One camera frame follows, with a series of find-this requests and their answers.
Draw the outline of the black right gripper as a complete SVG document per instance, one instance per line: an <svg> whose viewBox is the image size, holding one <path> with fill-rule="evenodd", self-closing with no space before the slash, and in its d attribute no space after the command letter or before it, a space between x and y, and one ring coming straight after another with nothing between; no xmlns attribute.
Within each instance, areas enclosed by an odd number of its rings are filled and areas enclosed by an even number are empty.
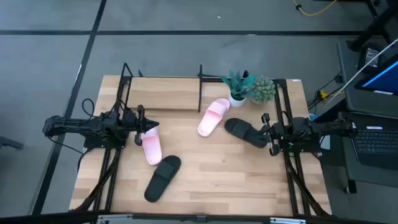
<svg viewBox="0 0 398 224"><path fill-rule="evenodd" d="M270 124L270 116L269 113L264 113L261 116L262 122L265 125L265 128L261 128L254 135L258 141L268 141L270 140L271 148L269 149L270 155L276 156L281 151L279 145L275 143L275 140L280 140L282 137L282 129L281 127L275 127Z"/></svg>

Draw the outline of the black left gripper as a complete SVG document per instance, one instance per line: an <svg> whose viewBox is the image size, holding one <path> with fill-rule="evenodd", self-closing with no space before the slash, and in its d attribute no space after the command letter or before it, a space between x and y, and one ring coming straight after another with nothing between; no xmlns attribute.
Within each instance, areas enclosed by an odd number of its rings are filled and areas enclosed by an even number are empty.
<svg viewBox="0 0 398 224"><path fill-rule="evenodd" d="M141 133L155 131L159 128L159 122L147 119L144 121L145 109L142 105L138 105L137 113L133 112L132 109L126 109L125 115L125 128L128 131L135 131L134 143L138 146L142 145Z"/></svg>

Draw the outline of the pink rubber slide sandal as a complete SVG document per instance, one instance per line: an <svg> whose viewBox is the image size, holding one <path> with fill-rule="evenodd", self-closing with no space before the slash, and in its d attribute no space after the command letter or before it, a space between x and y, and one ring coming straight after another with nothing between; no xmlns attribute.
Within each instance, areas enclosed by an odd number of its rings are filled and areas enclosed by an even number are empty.
<svg viewBox="0 0 398 224"><path fill-rule="evenodd" d="M199 135L208 137L228 112L229 107L230 102L225 98L219 98L211 102L198 125L197 131Z"/></svg>
<svg viewBox="0 0 398 224"><path fill-rule="evenodd" d="M157 165L162 160L159 127L156 126L141 134L141 141L148 163L152 166Z"/></svg>

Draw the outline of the black rubber slide sandal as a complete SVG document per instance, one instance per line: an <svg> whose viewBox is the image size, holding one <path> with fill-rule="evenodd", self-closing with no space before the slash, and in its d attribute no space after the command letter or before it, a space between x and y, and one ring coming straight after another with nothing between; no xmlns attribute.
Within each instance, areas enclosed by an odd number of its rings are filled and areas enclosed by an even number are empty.
<svg viewBox="0 0 398 224"><path fill-rule="evenodd" d="M251 123L239 118L228 119L224 124L224 128L231 135L258 148L264 148L270 143L270 140L258 141L254 135L258 130Z"/></svg>
<svg viewBox="0 0 398 224"><path fill-rule="evenodd" d="M155 169L144 192L144 198L151 203L157 202L169 186L181 166L179 157L171 155L161 160Z"/></svg>

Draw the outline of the teal succulent in white pot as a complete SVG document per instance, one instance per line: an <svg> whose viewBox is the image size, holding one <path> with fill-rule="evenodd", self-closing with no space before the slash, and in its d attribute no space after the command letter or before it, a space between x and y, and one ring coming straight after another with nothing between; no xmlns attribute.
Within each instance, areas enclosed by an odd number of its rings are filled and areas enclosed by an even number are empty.
<svg viewBox="0 0 398 224"><path fill-rule="evenodd" d="M247 78L242 78L242 76L240 72L229 71L229 77L221 77L222 82L229 88L228 100L231 106L235 108L242 107L246 98L249 97L256 80L255 75L249 75Z"/></svg>

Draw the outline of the round green artificial plant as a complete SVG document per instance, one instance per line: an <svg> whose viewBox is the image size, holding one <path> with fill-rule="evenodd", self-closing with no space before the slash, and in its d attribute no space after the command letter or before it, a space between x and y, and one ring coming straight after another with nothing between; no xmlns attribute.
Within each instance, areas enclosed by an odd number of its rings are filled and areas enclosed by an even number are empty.
<svg viewBox="0 0 398 224"><path fill-rule="evenodd" d="M275 83L267 77L256 77L249 99L256 104L265 104L274 99Z"/></svg>

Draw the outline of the black crossbar with silver brackets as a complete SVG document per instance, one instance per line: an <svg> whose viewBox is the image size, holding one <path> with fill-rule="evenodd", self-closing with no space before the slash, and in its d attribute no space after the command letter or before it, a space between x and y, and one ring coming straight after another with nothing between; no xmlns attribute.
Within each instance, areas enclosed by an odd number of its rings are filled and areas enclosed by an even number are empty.
<svg viewBox="0 0 398 224"><path fill-rule="evenodd" d="M84 224L105 222L112 219L125 218L130 220L177 220L181 222L254 222L264 224L386 224L337 217L319 217L296 215L291 217L277 216L245 216L245 215L189 215L159 213L111 213L106 210L69 211L65 213L48 213L25 215L19 217L0 218L0 224Z"/></svg>

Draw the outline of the thin white rod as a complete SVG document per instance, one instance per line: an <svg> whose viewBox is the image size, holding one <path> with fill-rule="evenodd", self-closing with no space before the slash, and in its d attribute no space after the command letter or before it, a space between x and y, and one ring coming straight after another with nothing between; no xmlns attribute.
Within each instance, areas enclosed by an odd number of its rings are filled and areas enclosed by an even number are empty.
<svg viewBox="0 0 398 224"><path fill-rule="evenodd" d="M358 62L361 51L354 52L348 48L347 43L344 44L339 42L337 49L344 85L337 89L335 94L338 95L343 92L345 94L346 100L353 100L355 103L359 103L361 100L370 101L371 103L382 103L383 99L388 94L385 92L359 90L355 88L355 84L362 77L368 75L362 72L364 67L369 65L376 57L380 56L381 54L385 56L385 53L390 48L396 46L398 46L398 38L387 47L384 47L381 52L379 52L365 66L358 70Z"/></svg>

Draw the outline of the black laptop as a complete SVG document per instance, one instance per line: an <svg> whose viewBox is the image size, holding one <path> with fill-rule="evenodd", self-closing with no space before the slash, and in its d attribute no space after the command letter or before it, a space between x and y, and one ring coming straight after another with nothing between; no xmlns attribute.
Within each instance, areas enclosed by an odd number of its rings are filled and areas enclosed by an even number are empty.
<svg viewBox="0 0 398 224"><path fill-rule="evenodd" d="M359 129L353 145L360 164L398 170L398 130Z"/></svg>

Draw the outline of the black power adapter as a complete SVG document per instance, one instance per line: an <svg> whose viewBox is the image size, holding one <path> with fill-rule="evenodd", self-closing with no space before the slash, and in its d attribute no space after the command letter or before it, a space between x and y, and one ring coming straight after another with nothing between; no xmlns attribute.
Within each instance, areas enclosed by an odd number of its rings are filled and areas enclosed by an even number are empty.
<svg viewBox="0 0 398 224"><path fill-rule="evenodd" d="M372 58L374 58L379 52L383 50L383 47L377 43L364 44L358 62L358 70L365 66ZM363 68L362 72L366 74L372 74L377 72L385 61L385 56L381 54L376 57L369 65Z"/></svg>

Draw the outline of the monitor with blue screen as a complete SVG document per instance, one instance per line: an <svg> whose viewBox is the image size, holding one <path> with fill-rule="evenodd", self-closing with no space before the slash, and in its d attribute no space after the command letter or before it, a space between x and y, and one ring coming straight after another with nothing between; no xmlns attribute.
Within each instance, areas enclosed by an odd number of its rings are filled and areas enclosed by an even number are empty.
<svg viewBox="0 0 398 224"><path fill-rule="evenodd" d="M398 53L388 58L375 72L357 81L355 88L398 96Z"/></svg>

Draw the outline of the grey metal floor foot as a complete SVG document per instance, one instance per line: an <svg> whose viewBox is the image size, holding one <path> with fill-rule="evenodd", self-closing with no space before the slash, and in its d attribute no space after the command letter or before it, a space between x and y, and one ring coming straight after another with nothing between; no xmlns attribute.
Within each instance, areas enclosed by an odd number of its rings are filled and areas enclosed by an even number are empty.
<svg viewBox="0 0 398 224"><path fill-rule="evenodd" d="M15 149L22 149L24 145L20 142L0 136L0 148L2 147L13 147Z"/></svg>

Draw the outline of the black desk leg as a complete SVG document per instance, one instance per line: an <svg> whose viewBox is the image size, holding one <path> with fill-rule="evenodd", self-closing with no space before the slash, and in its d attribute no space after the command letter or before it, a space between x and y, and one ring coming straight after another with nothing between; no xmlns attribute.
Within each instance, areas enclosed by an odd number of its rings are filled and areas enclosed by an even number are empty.
<svg viewBox="0 0 398 224"><path fill-rule="evenodd" d="M392 40L390 35L385 29L385 25L393 18L398 16L398 0L387 0L387 8L379 15L374 6L378 6L381 0L358 0L366 3L368 9L373 16L373 22L369 27L358 35L358 37L352 41L348 42L347 46L352 51L359 51L363 45L374 35L381 35L384 40L391 44Z"/></svg>

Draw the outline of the wooden shelf with black frame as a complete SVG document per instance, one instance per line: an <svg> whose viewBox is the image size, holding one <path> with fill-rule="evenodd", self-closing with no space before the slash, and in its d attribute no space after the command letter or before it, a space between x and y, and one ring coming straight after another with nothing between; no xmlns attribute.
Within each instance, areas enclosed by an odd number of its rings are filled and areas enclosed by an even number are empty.
<svg viewBox="0 0 398 224"><path fill-rule="evenodd" d="M140 77L124 63L118 93L126 106L200 111L202 77Z"/></svg>

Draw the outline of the black aluminium rail frame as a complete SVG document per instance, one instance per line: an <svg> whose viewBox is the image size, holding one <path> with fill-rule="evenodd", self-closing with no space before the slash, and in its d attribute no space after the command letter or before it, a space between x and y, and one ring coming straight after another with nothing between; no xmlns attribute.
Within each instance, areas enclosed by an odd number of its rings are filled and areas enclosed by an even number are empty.
<svg viewBox="0 0 398 224"><path fill-rule="evenodd" d="M276 140L279 142L279 151L282 153L285 163L287 185L290 197L290 204L294 216L299 214L296 190L299 189L302 199L303 214L310 216L314 212L319 217L328 217L322 206L315 200L305 185L305 177L300 157L301 150L295 149L291 142L288 142L289 134L293 133L294 123L290 105L287 81L276 79L275 83L275 106L279 123L278 130L281 131Z"/></svg>
<svg viewBox="0 0 398 224"><path fill-rule="evenodd" d="M130 90L131 80L131 77L120 77L114 105L109 112L101 113L99 116L99 123L104 131L97 131L94 135L86 138L88 152L96 148L103 148L104 155L98 183L82 204L74 209L76 212L87 211L90 208L94 211L98 210L105 187L108 193L104 209L107 211L111 209L121 151L129 136L128 119L135 118L134 113L127 107L127 101L122 99L123 91Z"/></svg>

